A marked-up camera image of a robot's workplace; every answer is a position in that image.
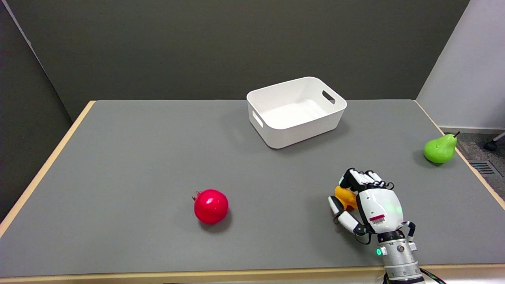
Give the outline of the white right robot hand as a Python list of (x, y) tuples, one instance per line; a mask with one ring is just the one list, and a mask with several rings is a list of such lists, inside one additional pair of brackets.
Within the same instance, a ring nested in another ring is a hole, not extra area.
[(404, 219), (393, 189), (392, 182), (385, 182), (372, 170), (347, 169), (334, 194), (328, 197), (334, 223), (363, 245), (371, 243), (373, 234), (379, 243), (396, 239), (412, 242), (415, 224)]

